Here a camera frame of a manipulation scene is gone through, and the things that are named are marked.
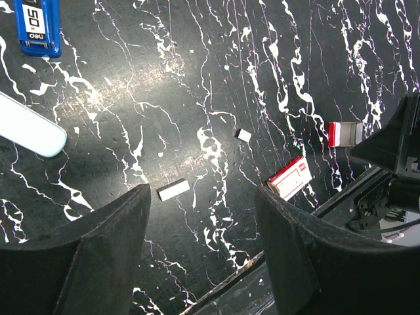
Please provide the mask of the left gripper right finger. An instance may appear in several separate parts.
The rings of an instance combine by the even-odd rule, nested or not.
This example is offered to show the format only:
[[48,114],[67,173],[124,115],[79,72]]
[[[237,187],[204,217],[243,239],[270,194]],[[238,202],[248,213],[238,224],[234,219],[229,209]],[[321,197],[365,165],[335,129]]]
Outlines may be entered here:
[[257,222],[279,314],[418,314],[419,248],[366,238],[266,188]]

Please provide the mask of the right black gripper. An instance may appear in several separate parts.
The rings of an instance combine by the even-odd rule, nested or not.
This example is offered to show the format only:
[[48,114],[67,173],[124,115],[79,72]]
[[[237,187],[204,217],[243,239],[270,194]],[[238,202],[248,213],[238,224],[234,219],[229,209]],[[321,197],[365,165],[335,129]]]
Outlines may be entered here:
[[419,93],[405,94],[390,121],[350,154],[391,172],[361,185],[356,193],[356,226],[375,226],[392,211],[418,214]]

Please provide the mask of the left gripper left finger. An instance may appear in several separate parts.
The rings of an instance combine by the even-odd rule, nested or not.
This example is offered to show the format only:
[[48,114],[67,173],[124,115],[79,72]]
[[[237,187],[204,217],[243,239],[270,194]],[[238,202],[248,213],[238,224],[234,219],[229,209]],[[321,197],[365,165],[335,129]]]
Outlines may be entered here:
[[1,245],[2,314],[127,314],[151,205],[140,184],[24,243]]

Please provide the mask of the strip of staples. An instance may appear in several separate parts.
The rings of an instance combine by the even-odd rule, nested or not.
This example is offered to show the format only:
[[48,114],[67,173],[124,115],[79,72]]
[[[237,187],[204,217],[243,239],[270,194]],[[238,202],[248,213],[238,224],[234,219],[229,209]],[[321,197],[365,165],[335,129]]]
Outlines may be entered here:
[[180,179],[157,190],[161,201],[167,201],[189,191],[190,185],[186,179]]

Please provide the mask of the small staple strip piece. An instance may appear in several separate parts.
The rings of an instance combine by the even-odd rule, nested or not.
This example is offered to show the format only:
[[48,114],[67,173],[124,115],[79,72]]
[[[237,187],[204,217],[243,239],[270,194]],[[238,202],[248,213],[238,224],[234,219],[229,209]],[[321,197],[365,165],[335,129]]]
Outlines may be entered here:
[[245,129],[238,129],[236,131],[235,137],[242,142],[249,143],[251,140],[252,134]]

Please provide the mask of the light blue stapler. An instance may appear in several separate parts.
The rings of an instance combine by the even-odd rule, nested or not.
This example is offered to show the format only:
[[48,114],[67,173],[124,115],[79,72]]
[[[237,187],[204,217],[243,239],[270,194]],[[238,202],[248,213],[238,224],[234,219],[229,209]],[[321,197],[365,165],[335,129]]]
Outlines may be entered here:
[[59,154],[67,141],[63,128],[5,93],[1,93],[1,136],[45,158]]

